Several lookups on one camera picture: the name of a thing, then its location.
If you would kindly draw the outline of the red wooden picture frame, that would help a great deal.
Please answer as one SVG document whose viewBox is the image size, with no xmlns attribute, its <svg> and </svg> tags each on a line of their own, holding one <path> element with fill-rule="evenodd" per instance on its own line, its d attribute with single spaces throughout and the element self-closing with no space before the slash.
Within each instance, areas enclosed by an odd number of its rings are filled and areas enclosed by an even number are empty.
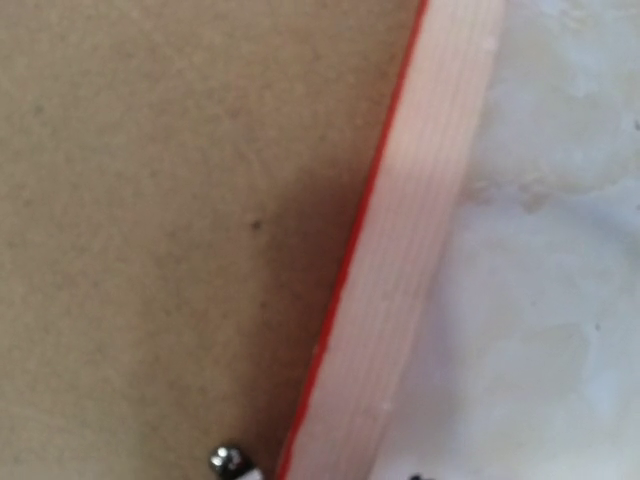
<svg viewBox="0 0 640 480">
<path fill-rule="evenodd" d="M 276 475 L 364 479 L 463 183 L 506 5 L 423 1 Z"/>
</svg>

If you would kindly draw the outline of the brown backing board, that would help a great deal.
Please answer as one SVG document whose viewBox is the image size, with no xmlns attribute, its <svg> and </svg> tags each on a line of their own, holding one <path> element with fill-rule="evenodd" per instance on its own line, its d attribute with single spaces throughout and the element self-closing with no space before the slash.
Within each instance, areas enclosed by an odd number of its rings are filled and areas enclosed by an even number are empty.
<svg viewBox="0 0 640 480">
<path fill-rule="evenodd" d="M 272 475 L 413 1 L 1 5 L 1 475 Z"/>
</svg>

